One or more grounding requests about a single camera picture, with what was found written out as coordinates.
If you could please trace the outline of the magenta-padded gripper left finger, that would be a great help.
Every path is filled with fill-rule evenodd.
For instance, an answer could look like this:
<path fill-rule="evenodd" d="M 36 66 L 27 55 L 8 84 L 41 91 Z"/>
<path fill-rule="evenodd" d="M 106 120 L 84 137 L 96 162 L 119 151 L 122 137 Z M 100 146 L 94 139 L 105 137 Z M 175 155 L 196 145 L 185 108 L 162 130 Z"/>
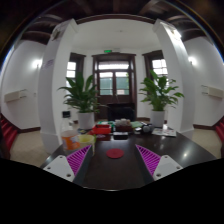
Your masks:
<path fill-rule="evenodd" d="M 91 157 L 92 146 L 88 145 L 66 155 L 60 146 L 42 164 L 42 169 L 79 186 L 83 184 Z"/>

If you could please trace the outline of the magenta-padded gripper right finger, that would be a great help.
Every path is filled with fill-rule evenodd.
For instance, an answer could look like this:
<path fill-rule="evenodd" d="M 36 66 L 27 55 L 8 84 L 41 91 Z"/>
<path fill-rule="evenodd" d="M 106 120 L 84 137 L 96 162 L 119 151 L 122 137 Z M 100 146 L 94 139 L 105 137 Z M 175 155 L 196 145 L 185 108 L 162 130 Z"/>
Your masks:
<path fill-rule="evenodd" d="M 152 183 L 182 169 L 169 155 L 159 156 L 151 150 L 136 145 L 136 159 L 145 184 Z"/>

